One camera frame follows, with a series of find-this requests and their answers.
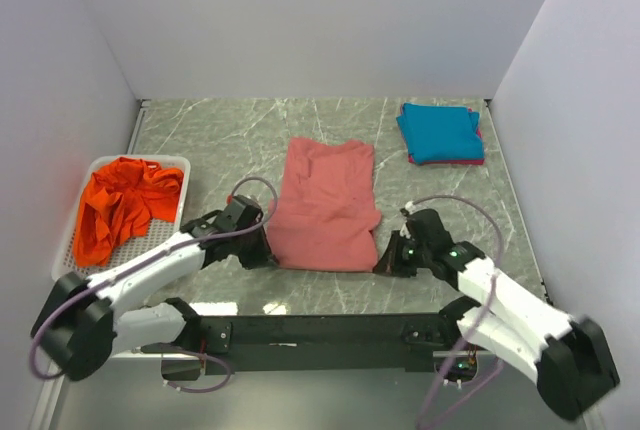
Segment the salmon pink t-shirt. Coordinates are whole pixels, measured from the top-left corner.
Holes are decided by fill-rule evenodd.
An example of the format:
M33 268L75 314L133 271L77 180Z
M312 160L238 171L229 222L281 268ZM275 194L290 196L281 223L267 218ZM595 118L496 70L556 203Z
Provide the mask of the salmon pink t-shirt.
M370 273L381 221L373 191L374 147L359 140L327 145L290 140L281 190L267 225L279 266Z

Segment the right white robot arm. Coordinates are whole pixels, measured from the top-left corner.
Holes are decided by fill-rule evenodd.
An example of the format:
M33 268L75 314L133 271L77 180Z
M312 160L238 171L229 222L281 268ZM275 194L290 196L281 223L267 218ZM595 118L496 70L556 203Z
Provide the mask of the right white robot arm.
M566 421L616 389L620 377L602 328L592 319L554 308L502 272L467 241L455 242L434 209L402 209L374 271L412 277L420 269L461 296L440 312L439 337L460 349L470 343L492 352L536 386L547 407Z

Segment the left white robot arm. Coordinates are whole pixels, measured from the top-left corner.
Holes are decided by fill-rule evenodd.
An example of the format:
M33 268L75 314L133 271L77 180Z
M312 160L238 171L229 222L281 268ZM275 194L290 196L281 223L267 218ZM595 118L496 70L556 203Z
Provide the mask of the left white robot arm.
M168 240L114 269L89 277L70 272L54 284L31 330L29 366L43 351L62 376L80 381L112 356L148 345L194 353L205 345L202 317L181 298L153 307L142 302L162 287L207 266L236 257L246 269L275 262L263 211L249 197L233 195L226 207L184 224Z

